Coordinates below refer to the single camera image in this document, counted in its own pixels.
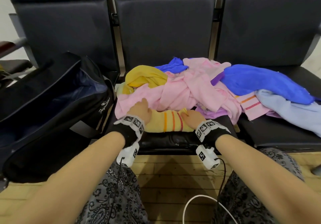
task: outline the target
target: wooden floor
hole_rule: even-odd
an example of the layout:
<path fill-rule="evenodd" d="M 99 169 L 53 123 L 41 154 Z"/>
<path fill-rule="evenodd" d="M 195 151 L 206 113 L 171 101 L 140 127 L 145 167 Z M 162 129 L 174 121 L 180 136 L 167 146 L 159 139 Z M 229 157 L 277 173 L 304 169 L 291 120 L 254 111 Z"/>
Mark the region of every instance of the wooden floor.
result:
<path fill-rule="evenodd" d="M 321 152 L 295 153 L 306 183 L 321 193 L 321 177 L 310 169 L 321 164 Z M 208 171 L 197 156 L 137 156 L 132 170 L 141 186 L 142 201 L 150 220 L 155 223 L 181 223 L 185 203 L 197 194 L 217 197 L 223 181 L 224 168 L 220 165 Z M 232 172 L 227 164 L 227 176 Z M 0 193 L 0 224 L 30 198 L 40 187 L 38 184 L 14 184 Z M 186 223 L 206 223 L 211 218 L 214 203 L 207 198 L 197 198 L 187 208 Z"/>

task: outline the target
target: pile of towels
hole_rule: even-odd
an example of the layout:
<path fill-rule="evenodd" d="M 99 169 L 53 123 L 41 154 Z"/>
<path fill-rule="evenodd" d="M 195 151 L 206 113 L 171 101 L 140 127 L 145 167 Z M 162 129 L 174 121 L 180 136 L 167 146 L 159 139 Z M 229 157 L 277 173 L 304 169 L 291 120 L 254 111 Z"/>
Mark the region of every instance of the pile of towels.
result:
<path fill-rule="evenodd" d="M 250 121 L 264 114 L 281 117 L 321 137 L 321 106 L 315 98 L 284 74 L 264 68 L 174 58 L 163 66 L 135 67 L 118 87 L 117 96 L 117 118 L 147 99 L 155 118 L 164 123 L 152 120 L 149 132 L 190 131 L 183 127 L 180 113 L 196 107 L 207 119 L 228 115 L 233 124 L 242 112 Z"/>

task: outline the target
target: chair leg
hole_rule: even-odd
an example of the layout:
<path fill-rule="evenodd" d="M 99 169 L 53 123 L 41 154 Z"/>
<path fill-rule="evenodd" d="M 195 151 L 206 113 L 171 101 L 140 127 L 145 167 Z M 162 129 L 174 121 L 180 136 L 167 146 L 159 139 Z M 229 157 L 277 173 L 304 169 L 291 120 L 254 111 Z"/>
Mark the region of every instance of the chair leg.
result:
<path fill-rule="evenodd" d="M 321 165 L 318 165 L 317 167 L 313 168 L 311 172 L 314 175 L 321 176 Z"/>

